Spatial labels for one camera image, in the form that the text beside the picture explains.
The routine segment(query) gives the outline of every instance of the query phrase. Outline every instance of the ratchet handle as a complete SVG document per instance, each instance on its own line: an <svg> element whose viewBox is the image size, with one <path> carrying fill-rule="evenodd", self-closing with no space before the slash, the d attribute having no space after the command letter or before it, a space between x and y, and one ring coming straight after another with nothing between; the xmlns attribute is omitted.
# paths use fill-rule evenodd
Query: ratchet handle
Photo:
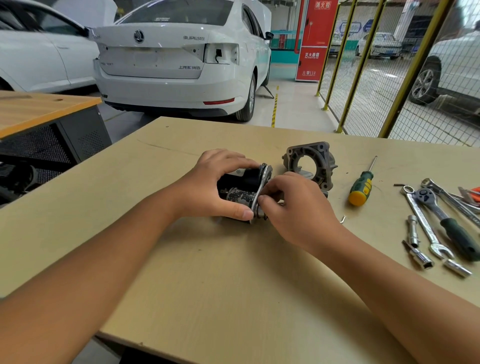
<svg viewBox="0 0 480 364"><path fill-rule="evenodd" d="M454 218L444 218L440 221L448 237L457 246L462 255L471 262L480 260L480 247L469 233L462 228Z"/></svg>

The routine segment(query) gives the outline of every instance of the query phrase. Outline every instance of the green rubber grip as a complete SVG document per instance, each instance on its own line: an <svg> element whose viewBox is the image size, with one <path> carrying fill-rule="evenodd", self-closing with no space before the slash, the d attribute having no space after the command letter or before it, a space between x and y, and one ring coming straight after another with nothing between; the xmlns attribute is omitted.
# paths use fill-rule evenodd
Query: green rubber grip
<svg viewBox="0 0 480 364"><path fill-rule="evenodd" d="M366 170L361 173L360 178L358 178L355 183L353 184L352 188L350 189L350 193L353 191L363 191L365 188L365 184L368 183L366 186L368 187L369 190L372 189L371 183L373 179L373 173Z"/></svg>
<svg viewBox="0 0 480 364"><path fill-rule="evenodd" d="M480 247L454 218L445 218L440 221L440 225L443 226L448 237L466 259L471 262L477 262L480 260Z"/></svg>

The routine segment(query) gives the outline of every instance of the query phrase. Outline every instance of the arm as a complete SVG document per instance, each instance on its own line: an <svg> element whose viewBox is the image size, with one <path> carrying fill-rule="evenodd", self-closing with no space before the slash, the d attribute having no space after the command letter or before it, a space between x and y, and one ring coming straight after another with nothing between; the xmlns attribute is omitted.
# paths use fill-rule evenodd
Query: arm
<svg viewBox="0 0 480 364"><path fill-rule="evenodd" d="M237 168L257 167L239 153L203 153L180 180L1 301L2 362L71 362L113 312L170 223L183 216L253 218L248 207L221 200L216 182Z"/></svg>
<svg viewBox="0 0 480 364"><path fill-rule="evenodd" d="M478 363L480 308L348 231L314 182L287 172L262 193L259 203L280 234L338 274L419 363ZM279 193L284 206L270 197Z"/></svg>

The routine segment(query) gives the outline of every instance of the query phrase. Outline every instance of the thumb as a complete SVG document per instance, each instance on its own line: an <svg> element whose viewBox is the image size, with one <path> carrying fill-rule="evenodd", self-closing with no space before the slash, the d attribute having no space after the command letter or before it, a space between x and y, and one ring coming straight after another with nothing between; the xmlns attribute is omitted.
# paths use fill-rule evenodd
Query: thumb
<svg viewBox="0 0 480 364"><path fill-rule="evenodd" d="M268 195L258 196L258 203L270 220L275 219L283 212L283 207Z"/></svg>
<svg viewBox="0 0 480 364"><path fill-rule="evenodd" d="M216 211L218 215L236 220L248 221L253 219L253 211L248 206L233 201L220 200Z"/></svg>

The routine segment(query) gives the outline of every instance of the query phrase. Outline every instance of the hand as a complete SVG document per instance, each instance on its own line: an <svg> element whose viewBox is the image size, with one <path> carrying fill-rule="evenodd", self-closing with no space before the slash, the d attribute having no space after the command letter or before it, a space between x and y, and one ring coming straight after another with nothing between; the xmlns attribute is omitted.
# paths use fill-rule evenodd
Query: hand
<svg viewBox="0 0 480 364"><path fill-rule="evenodd" d="M243 154L227 149L204 152L193 169L162 190L171 198L175 218L192 216L226 216L237 220L251 220L253 211L248 206L222 200L216 183L225 173L238 168L259 168L260 164Z"/></svg>
<svg viewBox="0 0 480 364"><path fill-rule="evenodd" d="M311 252L312 244L328 241L343 228L318 185L297 173L271 179L260 194L260 207L273 226L304 250Z"/></svg>

